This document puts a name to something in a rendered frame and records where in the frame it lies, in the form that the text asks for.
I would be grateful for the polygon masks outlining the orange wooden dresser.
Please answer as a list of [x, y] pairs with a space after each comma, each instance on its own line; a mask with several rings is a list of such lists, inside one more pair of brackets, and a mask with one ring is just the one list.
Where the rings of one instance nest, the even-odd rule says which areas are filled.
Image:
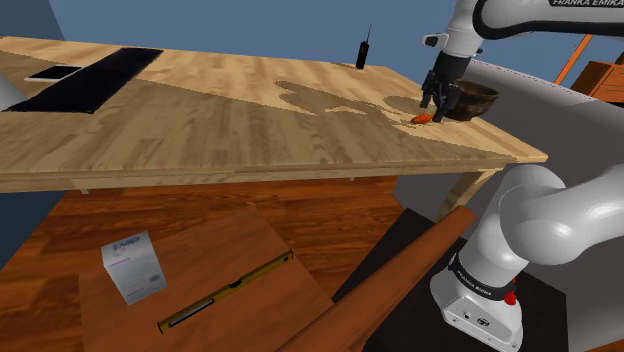
[[624, 65], [589, 61], [571, 90], [610, 103], [624, 103]]

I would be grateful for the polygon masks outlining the dark brown bowl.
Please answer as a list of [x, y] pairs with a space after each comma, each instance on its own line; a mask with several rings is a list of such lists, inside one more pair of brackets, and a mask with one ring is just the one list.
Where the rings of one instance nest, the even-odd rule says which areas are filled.
[[456, 85], [461, 92], [455, 106], [444, 116], [456, 121], [470, 121], [473, 117], [487, 112], [499, 98], [493, 88], [467, 80], [459, 80]]

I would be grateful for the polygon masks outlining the black walkie-talkie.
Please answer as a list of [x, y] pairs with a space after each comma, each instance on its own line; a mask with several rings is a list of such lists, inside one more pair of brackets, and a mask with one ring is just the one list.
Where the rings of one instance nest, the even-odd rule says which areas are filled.
[[370, 39], [371, 29], [372, 29], [372, 26], [369, 26], [366, 40], [360, 43], [358, 56], [357, 56], [356, 64], [355, 64], [355, 67], [360, 70], [363, 70], [365, 67], [365, 62], [366, 62], [369, 47], [370, 47], [369, 39]]

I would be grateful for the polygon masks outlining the black desk mat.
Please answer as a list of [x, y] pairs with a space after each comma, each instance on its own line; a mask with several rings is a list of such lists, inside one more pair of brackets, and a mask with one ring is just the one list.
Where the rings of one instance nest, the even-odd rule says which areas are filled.
[[5, 112], [93, 114], [162, 53], [151, 48], [121, 48]]

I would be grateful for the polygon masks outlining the light wooden table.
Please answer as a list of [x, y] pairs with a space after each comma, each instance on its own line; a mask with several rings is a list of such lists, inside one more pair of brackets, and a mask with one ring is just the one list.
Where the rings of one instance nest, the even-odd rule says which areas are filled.
[[475, 118], [416, 125], [419, 86], [381, 66], [164, 50], [92, 114], [0, 112], [0, 193], [459, 175], [546, 160]]

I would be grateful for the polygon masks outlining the orange wooden beam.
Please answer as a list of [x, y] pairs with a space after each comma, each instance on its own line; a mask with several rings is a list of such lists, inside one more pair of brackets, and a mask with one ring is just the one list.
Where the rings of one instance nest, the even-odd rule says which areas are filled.
[[586, 49], [586, 47], [589, 45], [589, 43], [591, 42], [592, 39], [593, 39], [593, 35], [587, 34], [574, 47], [573, 53], [571, 54], [571, 56], [569, 57], [568, 61], [566, 62], [566, 64], [561, 69], [560, 73], [555, 78], [554, 84], [560, 85], [564, 81], [565, 77], [570, 72], [570, 70], [573, 68], [573, 66], [575, 65], [577, 60], [580, 58], [582, 52]]

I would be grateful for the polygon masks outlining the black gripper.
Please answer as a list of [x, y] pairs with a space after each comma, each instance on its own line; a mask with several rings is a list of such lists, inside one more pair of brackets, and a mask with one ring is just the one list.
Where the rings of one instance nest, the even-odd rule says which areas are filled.
[[433, 68], [428, 72], [421, 88], [421, 108], [427, 108], [433, 94], [436, 111], [433, 122], [439, 123], [454, 108], [461, 95], [459, 86], [447, 86], [459, 80], [465, 73], [471, 57], [456, 57], [440, 51]]

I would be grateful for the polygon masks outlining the yellow spirit level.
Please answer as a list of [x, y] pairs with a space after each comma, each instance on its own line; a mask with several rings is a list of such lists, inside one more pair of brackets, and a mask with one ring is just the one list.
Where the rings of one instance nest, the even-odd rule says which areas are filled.
[[217, 289], [216, 291], [208, 294], [207, 296], [197, 300], [196, 302], [188, 305], [184, 309], [170, 315], [169, 317], [159, 321], [157, 323], [158, 330], [161, 334], [165, 331], [171, 329], [175, 325], [178, 325], [182, 321], [188, 319], [194, 314], [200, 312], [208, 306], [213, 305], [214, 303], [223, 300], [227, 296], [232, 293], [240, 290], [251, 282], [257, 280], [263, 275], [271, 272], [272, 270], [278, 268], [288, 261], [292, 261], [294, 259], [294, 253], [292, 250], [288, 250], [274, 259], [262, 264], [261, 266], [255, 268], [254, 270], [242, 275], [238, 280], [226, 284], [223, 287]]

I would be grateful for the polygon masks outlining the white tablet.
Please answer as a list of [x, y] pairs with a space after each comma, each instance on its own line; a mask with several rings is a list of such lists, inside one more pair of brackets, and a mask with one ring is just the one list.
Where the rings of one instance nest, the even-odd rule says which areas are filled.
[[31, 74], [25, 81], [57, 82], [82, 70], [83, 66], [53, 65], [39, 72]]

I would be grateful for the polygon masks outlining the white printed box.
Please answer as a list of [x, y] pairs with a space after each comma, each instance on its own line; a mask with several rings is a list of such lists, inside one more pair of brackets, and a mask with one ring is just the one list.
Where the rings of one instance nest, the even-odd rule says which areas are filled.
[[101, 247], [103, 266], [127, 305], [168, 287], [147, 231]]

